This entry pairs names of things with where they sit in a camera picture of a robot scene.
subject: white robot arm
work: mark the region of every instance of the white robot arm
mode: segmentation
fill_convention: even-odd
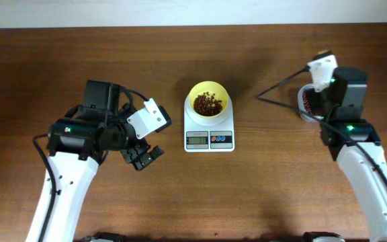
[[[129,103],[119,110],[120,93]],[[137,111],[130,93],[143,98],[145,108]],[[144,137],[170,124],[165,109],[153,99],[113,83],[88,81],[83,105],[50,128],[48,158],[36,142],[38,136],[34,138],[47,170],[26,241],[72,242],[86,191],[109,151],[121,152],[140,171],[163,154],[159,147],[148,152],[151,146]]]
[[[322,99],[324,121],[357,141],[375,162],[372,164],[356,145],[322,125],[322,140],[355,192],[370,241],[387,241],[387,163],[373,126],[360,119],[366,75],[357,69],[338,67],[331,52],[319,54],[308,66],[314,90]]]

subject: wooden table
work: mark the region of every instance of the wooden table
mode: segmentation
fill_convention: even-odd
[[[387,158],[387,24],[0,30],[0,241],[23,241],[38,203],[44,164],[32,137],[82,102],[88,79],[153,97],[173,125],[147,137],[166,153],[144,171],[110,155],[86,195],[76,239],[98,231],[186,239],[304,231],[367,237],[318,125],[254,98],[324,49],[340,65],[368,72],[363,117],[376,127]],[[223,84],[233,100],[232,153],[183,150],[183,101],[204,80]],[[303,74],[270,97],[296,104],[309,82]]]

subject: scale display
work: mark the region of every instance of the scale display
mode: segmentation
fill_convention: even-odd
[[[187,138],[188,145],[205,145],[207,144],[206,137],[189,137]]]

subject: white scale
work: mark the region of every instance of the white scale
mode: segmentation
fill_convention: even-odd
[[[235,148],[234,117],[232,102],[228,96],[225,110],[213,119],[197,115],[185,100],[185,151],[187,152],[230,152]]]

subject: yellow bowl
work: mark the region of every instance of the yellow bowl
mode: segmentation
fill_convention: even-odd
[[[220,113],[218,113],[214,116],[203,116],[203,115],[195,112],[195,110],[194,110],[195,99],[198,97],[198,95],[203,95],[207,91],[210,94],[210,97],[211,97],[211,95],[215,94],[214,99],[222,101],[220,103],[220,104],[222,104],[222,111],[220,111]],[[189,92],[189,105],[191,106],[191,109],[197,115],[201,116],[202,118],[215,118],[215,117],[221,115],[221,113],[223,113],[223,111],[225,111],[225,109],[228,105],[228,93],[226,92],[225,88],[223,88],[223,86],[219,83],[216,83],[214,81],[203,81],[203,82],[195,85],[191,89],[191,91]]]

